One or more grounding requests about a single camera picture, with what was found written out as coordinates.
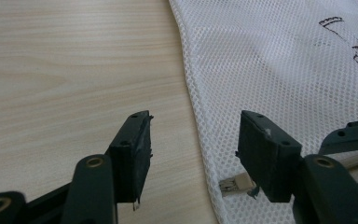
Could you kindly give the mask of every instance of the black drawing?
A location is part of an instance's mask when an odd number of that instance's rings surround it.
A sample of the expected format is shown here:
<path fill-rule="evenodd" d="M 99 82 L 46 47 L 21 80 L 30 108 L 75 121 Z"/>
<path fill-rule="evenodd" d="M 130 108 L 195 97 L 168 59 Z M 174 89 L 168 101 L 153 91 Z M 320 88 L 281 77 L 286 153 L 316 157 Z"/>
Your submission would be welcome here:
<path fill-rule="evenodd" d="M 345 21 L 340 17 L 330 17 L 319 21 L 319 24 L 328 31 L 338 35 L 352 49 L 354 49 L 353 59 L 358 63 L 358 38 L 348 29 Z"/>

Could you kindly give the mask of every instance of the light wood grain surface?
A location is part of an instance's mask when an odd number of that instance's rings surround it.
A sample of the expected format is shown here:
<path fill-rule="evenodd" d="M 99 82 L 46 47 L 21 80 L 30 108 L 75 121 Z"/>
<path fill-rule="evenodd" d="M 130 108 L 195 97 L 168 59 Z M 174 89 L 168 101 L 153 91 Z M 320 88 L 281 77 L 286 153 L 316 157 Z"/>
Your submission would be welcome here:
<path fill-rule="evenodd" d="M 154 157 L 119 222 L 216 223 L 168 1 L 0 1 L 0 191 L 68 183 L 146 109 Z"/>

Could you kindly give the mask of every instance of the black marker drawing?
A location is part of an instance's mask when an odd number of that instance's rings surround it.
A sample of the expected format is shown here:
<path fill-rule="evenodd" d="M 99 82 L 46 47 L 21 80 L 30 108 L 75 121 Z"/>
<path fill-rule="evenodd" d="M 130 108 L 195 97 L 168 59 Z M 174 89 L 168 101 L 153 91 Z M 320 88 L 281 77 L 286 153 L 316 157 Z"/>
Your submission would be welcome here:
<path fill-rule="evenodd" d="M 340 17 L 330 17 L 319 21 L 319 24 L 328 31 L 338 35 L 352 49 L 354 49 L 353 59 L 358 63 L 358 38 L 348 29 L 345 21 Z"/>

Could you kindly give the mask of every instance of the white mesh fabric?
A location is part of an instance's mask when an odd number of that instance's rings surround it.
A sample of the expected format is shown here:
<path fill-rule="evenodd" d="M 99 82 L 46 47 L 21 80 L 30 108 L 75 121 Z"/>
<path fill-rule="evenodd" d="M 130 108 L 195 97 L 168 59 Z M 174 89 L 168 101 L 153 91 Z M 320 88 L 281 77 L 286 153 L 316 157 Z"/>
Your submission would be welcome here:
<path fill-rule="evenodd" d="M 291 204 L 222 198 L 218 182 L 244 171 L 234 156 L 243 109 L 273 120 L 303 155 L 358 120 L 358 1 L 170 2 L 219 222 L 293 223 Z"/>

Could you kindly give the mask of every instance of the mesh bag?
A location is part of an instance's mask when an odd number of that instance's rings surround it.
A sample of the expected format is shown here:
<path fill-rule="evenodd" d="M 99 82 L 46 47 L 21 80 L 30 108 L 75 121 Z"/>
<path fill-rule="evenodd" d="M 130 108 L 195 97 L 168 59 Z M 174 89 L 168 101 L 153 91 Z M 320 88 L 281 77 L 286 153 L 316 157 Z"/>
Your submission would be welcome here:
<path fill-rule="evenodd" d="M 234 155 L 243 109 L 286 130 L 303 156 L 358 120 L 358 1 L 170 1 L 219 222 L 293 223 L 291 204 L 223 198 L 218 182 L 244 172 Z"/>

